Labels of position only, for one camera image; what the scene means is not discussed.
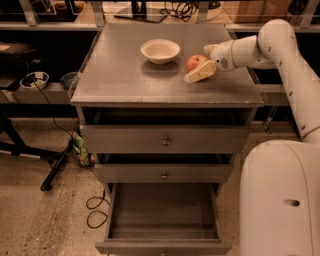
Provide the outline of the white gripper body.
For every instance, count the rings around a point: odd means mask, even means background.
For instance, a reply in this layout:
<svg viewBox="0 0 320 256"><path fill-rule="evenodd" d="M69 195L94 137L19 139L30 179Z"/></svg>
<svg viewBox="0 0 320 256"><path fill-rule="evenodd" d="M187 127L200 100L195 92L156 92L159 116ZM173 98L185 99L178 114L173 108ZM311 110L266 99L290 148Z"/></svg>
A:
<svg viewBox="0 0 320 256"><path fill-rule="evenodd" d="M210 54L210 59L215 62L217 69L221 72L233 71L236 65L233 58L233 40L216 44Z"/></svg>

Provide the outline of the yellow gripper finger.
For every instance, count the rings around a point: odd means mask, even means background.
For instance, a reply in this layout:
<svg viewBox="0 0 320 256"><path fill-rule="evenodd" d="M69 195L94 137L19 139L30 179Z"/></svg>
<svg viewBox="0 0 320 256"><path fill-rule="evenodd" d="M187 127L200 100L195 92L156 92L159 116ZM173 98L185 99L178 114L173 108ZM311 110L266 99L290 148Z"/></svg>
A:
<svg viewBox="0 0 320 256"><path fill-rule="evenodd" d="M187 83L194 83L200 80L204 80L215 74L217 67L214 61L207 60L202 64L199 64L195 69L188 72L184 76L184 80Z"/></svg>
<svg viewBox="0 0 320 256"><path fill-rule="evenodd" d="M217 47L217 44L211 44L211 45L204 46L203 49L207 55L210 55L216 47Z"/></svg>

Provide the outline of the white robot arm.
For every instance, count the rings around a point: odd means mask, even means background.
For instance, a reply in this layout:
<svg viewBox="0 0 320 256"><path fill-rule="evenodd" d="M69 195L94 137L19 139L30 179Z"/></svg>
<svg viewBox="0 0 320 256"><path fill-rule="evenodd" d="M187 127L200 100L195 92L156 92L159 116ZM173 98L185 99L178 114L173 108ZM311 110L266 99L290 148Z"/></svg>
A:
<svg viewBox="0 0 320 256"><path fill-rule="evenodd" d="M256 36L206 45L187 70L201 81L240 67L278 70L300 141L251 150L240 180L240 256L320 256L320 78L301 55L293 27L265 23Z"/></svg>

